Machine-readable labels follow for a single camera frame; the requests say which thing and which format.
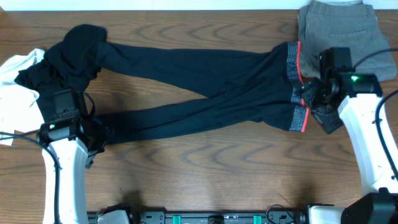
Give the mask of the black leggings with coral waistband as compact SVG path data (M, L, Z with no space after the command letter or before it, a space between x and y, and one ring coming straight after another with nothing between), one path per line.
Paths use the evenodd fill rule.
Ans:
M138 111L102 114L114 129L112 143L172 138L244 121L284 131L305 131L310 110L302 85L299 42L270 52L155 49L102 42L96 64L112 72L148 78L193 91L199 100Z

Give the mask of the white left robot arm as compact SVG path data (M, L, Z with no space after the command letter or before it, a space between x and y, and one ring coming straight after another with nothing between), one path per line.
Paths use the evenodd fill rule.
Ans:
M111 129L81 116L41 125L37 140L45 162L44 223L132 223L124 205L97 213L86 207L85 172L112 135Z

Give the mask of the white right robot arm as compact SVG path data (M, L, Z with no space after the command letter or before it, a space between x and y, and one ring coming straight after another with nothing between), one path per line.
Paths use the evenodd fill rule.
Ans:
M342 124L351 140L363 196L350 206L314 204L305 223L392 223L397 210L397 145L375 75L341 72L314 78L300 89L327 133Z

